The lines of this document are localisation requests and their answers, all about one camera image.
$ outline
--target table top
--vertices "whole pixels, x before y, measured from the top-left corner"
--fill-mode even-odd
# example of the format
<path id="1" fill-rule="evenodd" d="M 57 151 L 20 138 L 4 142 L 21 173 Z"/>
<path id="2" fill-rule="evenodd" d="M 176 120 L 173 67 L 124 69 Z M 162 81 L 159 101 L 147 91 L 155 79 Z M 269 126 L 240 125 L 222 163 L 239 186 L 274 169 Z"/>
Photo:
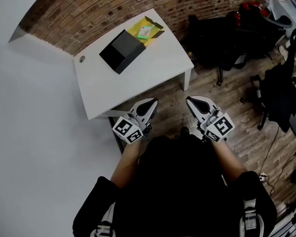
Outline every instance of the table top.
<path id="1" fill-rule="evenodd" d="M 144 16 L 162 25 L 165 32 L 119 75 L 99 53 L 122 30 L 128 30 Z M 82 55 L 85 60 L 80 63 Z M 176 37 L 154 9 L 129 19 L 97 39 L 74 57 L 74 64 L 88 119 L 194 67 Z"/>
<path id="2" fill-rule="evenodd" d="M 296 8 L 291 0 L 271 0 L 269 7 L 275 19 L 279 19 L 281 16 L 287 16 L 292 21 L 293 26 L 286 29 L 286 36 L 290 37 L 293 30 L 296 28 Z"/>

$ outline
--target power plug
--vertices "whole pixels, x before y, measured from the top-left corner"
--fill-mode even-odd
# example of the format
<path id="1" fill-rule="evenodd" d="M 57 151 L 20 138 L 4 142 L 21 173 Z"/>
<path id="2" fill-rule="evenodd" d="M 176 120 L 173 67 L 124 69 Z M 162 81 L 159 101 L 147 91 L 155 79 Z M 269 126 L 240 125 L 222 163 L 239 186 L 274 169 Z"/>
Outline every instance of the power plug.
<path id="1" fill-rule="evenodd" d="M 261 183 L 266 182 L 266 178 L 267 178 L 267 175 L 264 172 L 259 176 Z"/>

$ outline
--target wooden floor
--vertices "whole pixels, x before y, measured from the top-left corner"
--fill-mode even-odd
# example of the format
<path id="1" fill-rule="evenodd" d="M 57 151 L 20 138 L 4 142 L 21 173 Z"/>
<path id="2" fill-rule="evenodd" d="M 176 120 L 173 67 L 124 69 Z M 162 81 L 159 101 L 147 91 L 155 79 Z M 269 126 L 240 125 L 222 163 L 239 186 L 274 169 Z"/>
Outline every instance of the wooden floor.
<path id="1" fill-rule="evenodd" d="M 196 78 L 190 82 L 189 89 L 183 91 L 180 85 L 180 77 L 169 80 L 125 103 L 118 106 L 117 110 L 129 110 L 137 101 L 155 97 L 159 100 L 158 111 L 151 121 L 152 131 L 146 143 L 151 138 L 159 135 L 167 135 L 175 138 L 182 126 L 187 126 L 192 134 L 200 137 L 196 130 L 197 120 L 193 118 L 187 108 L 185 99 L 191 95 L 201 95 L 211 98 L 217 106 L 227 112 L 236 128 L 229 135 L 227 143 L 234 153 L 240 158 L 248 170 L 259 172 L 263 159 L 277 132 L 277 123 L 266 121 L 263 131 L 257 129 L 261 121 L 261 113 L 253 109 L 251 103 L 242 104 L 240 97 L 252 88 L 250 76 L 259 74 L 264 78 L 264 71 L 271 69 L 278 62 L 283 62 L 282 56 L 277 50 L 271 52 L 273 61 L 269 58 L 251 60 L 241 69 L 232 69 L 224 72 L 222 86 L 216 86 L 218 71 L 216 68 L 196 68 Z M 285 162 L 296 152 L 296 138 L 289 130 L 286 134 L 280 129 L 279 134 L 269 156 L 264 164 L 262 172 L 270 175 L 269 182 L 273 184 Z M 278 209 L 278 214 L 285 212 L 286 204 L 296 199 L 296 185 L 290 183 L 290 174 L 296 168 L 296 157 L 285 167 L 275 189 L 272 199 Z"/>

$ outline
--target chair armrest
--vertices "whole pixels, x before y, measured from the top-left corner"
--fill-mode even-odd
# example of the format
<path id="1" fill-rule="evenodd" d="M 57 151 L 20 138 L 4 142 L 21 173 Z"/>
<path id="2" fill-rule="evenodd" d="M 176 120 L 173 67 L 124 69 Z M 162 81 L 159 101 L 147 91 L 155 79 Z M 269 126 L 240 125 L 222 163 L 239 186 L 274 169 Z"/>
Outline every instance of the chair armrest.
<path id="1" fill-rule="evenodd" d="M 296 118 L 294 117 L 293 114 L 290 116 L 290 127 L 291 130 L 293 131 L 293 134 L 296 136 Z"/>

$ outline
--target black sleeve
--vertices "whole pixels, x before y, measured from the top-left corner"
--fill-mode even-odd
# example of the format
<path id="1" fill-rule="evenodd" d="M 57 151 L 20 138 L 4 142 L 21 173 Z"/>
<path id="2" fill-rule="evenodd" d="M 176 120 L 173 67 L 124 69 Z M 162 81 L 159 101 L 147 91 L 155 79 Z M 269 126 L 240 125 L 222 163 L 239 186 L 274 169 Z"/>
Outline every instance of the black sleeve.
<path id="1" fill-rule="evenodd" d="M 256 199 L 256 211 L 261 215 L 264 222 L 263 236 L 269 236 L 272 232 L 276 219 L 276 207 L 258 178 L 258 175 L 253 171 L 244 172 L 236 180 L 231 188 L 243 199 Z"/>
<path id="2" fill-rule="evenodd" d="M 109 207 L 116 201 L 119 188 L 101 176 L 74 219 L 75 237 L 90 237 Z"/>

